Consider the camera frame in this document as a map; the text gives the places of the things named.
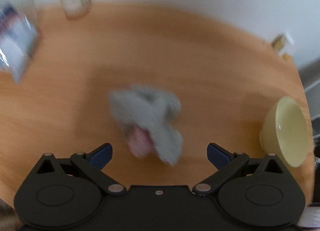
gray cloth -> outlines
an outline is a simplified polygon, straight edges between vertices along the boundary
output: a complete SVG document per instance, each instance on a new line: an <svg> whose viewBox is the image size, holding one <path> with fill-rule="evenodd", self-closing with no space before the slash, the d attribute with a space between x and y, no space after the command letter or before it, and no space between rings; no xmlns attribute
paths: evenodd
<svg viewBox="0 0 320 231"><path fill-rule="evenodd" d="M163 162L176 164L181 154L182 136L169 122L180 111L180 101L173 93L148 87L132 86L109 96L111 112L124 133L133 125L147 130Z"/></svg>

